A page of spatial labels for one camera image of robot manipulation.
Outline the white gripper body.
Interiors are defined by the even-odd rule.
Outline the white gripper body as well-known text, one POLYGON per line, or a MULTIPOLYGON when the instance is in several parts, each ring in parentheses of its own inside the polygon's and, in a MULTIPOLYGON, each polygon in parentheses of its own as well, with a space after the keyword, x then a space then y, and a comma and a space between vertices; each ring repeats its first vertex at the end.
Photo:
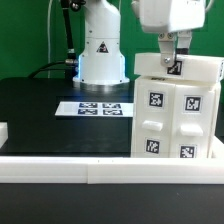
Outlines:
POLYGON ((132 0, 145 33, 170 33, 201 28, 214 0, 132 0))

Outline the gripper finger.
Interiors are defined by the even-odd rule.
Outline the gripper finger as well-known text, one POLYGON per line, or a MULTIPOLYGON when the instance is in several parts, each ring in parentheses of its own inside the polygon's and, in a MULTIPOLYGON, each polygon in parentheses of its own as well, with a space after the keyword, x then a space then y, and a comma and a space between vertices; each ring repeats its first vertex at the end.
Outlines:
POLYGON ((175 62, 176 37, 175 33, 160 33, 158 35, 161 65, 164 67, 172 67, 175 62))
POLYGON ((180 31, 177 34, 178 41, 177 41, 177 53, 188 55, 189 48, 192 40, 192 32, 190 30, 180 31))

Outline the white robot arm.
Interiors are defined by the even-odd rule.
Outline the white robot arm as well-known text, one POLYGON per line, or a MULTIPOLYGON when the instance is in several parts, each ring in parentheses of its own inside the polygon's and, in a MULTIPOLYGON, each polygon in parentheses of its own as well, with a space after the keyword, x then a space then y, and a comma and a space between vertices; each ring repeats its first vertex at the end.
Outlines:
MULTIPOLYGON (((125 58, 120 52, 120 11, 107 0, 59 0, 63 11, 68 46, 67 61, 76 86, 104 90, 129 82, 125 58), (85 10, 85 48, 74 50, 69 13, 85 10)), ((156 33, 159 64, 169 68, 179 52, 187 50, 191 31, 201 28, 214 0, 132 0, 131 7, 142 30, 156 33)))

